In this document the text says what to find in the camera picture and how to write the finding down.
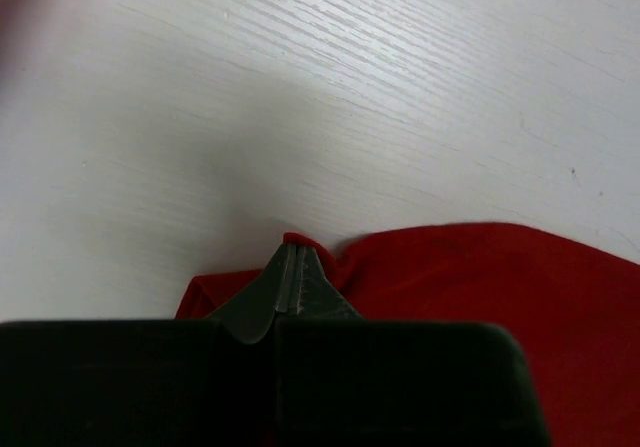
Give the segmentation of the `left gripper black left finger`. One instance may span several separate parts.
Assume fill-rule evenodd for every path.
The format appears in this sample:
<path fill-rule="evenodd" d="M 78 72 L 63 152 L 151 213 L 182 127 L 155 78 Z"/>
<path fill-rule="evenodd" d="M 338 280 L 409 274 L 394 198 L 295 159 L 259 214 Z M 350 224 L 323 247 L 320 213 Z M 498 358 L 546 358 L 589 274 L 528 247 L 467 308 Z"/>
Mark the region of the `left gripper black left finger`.
<path fill-rule="evenodd" d="M 294 246 L 280 246 L 202 319 L 4 323 L 2 444 L 269 444 L 271 330 L 294 265 Z"/>

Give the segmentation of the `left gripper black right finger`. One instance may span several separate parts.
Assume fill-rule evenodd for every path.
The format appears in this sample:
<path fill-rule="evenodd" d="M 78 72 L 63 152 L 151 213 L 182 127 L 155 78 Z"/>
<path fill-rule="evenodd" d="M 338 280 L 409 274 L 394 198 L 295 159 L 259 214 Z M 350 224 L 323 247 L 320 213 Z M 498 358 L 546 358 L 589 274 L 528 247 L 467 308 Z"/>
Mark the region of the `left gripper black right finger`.
<path fill-rule="evenodd" d="M 487 323 L 374 321 L 296 251 L 274 324 L 281 446 L 546 446 L 526 356 Z"/>

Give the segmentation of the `red t shirt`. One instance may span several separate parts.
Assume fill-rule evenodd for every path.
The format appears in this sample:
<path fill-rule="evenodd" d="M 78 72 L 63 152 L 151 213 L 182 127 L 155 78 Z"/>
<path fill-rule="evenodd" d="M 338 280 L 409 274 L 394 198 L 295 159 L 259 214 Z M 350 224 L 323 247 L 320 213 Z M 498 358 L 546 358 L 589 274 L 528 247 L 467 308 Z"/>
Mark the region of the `red t shirt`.
<path fill-rule="evenodd" d="M 639 442 L 639 267 L 522 225 L 376 233 L 328 278 L 366 317 L 480 320 L 524 344 L 557 446 Z"/>

